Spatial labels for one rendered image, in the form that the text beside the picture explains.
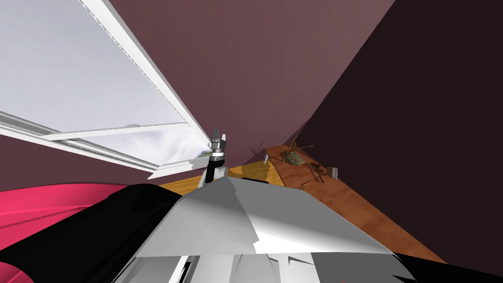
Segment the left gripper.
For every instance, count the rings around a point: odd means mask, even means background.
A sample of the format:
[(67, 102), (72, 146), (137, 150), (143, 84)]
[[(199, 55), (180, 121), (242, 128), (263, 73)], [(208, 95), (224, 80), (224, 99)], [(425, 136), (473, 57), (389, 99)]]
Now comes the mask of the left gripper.
[(219, 131), (218, 129), (213, 129), (213, 138), (211, 139), (210, 148), (212, 152), (224, 152), (226, 147), (226, 134), (222, 135), (222, 138), (219, 139)]

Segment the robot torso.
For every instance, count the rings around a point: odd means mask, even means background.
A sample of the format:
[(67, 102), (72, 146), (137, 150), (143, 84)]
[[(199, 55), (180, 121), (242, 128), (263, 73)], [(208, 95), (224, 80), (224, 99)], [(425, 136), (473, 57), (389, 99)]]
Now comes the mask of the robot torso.
[(417, 283), (300, 189), (224, 177), (184, 195), (112, 283)]

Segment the brown wooden table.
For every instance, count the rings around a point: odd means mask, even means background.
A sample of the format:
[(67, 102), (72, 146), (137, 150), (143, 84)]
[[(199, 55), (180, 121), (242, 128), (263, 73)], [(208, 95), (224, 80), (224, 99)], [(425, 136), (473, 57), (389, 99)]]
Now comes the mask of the brown wooden table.
[(326, 168), (303, 151), (296, 150), (304, 161), (302, 165), (295, 166), (286, 161), (289, 149), (287, 145), (265, 149), (285, 186), (306, 191), (393, 252), (443, 262), (340, 179), (329, 177)]

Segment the white framed window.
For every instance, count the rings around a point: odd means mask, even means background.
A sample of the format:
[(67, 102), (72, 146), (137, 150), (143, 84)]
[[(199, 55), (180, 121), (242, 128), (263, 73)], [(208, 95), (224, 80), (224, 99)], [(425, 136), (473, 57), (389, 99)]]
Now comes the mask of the white framed window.
[(0, 138), (158, 178), (209, 139), (108, 0), (0, 0)]

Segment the red rounded furniture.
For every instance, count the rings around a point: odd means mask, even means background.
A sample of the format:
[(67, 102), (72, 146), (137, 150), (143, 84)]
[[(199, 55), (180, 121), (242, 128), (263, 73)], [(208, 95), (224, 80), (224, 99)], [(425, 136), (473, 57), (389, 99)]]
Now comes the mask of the red rounded furniture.
[[(0, 192), (0, 250), (34, 235), (129, 185), (66, 183)], [(0, 283), (18, 283), (20, 270), (0, 263)]]

